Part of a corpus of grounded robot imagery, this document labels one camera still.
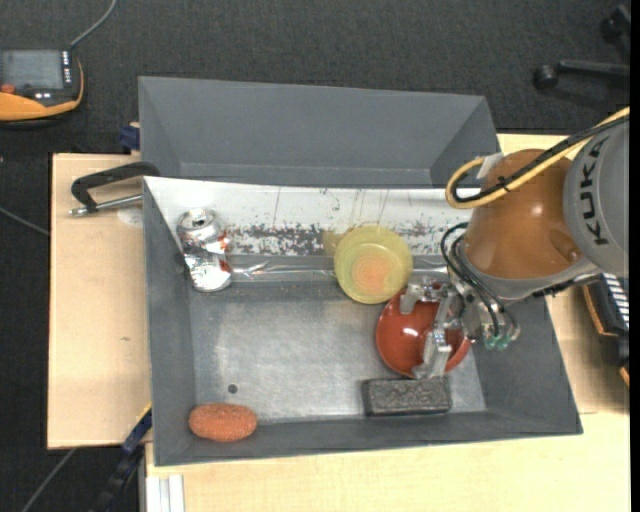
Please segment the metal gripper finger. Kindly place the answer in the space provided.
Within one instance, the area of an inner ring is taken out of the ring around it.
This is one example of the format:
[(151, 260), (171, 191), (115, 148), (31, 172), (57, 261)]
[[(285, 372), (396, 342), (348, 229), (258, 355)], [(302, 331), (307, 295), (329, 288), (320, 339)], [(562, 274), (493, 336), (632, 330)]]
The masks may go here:
[(442, 377), (451, 353), (452, 347), (447, 342), (446, 331), (442, 328), (431, 329), (426, 335), (423, 360), (412, 368), (413, 377), (415, 379)]
[(409, 284), (400, 294), (399, 310), (402, 315), (414, 311), (417, 304), (437, 303), (440, 301), (440, 285)]

